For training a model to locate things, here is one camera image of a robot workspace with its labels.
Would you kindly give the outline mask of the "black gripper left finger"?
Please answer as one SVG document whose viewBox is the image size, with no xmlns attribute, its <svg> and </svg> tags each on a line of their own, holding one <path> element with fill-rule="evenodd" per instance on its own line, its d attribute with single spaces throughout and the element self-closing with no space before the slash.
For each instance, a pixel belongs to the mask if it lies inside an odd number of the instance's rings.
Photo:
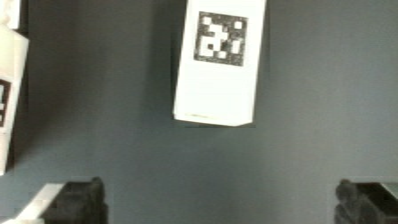
<svg viewBox="0 0 398 224">
<path fill-rule="evenodd" d="M 0 224 L 108 224 L 101 179 L 48 183 L 18 216 Z"/>
</svg>

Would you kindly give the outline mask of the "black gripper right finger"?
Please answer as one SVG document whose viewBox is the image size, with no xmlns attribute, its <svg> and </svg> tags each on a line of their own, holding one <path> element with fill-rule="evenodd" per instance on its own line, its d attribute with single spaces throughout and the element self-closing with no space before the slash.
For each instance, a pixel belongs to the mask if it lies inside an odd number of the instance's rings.
<svg viewBox="0 0 398 224">
<path fill-rule="evenodd" d="M 398 182 L 352 182 L 336 187 L 334 224 L 398 224 Z"/>
</svg>

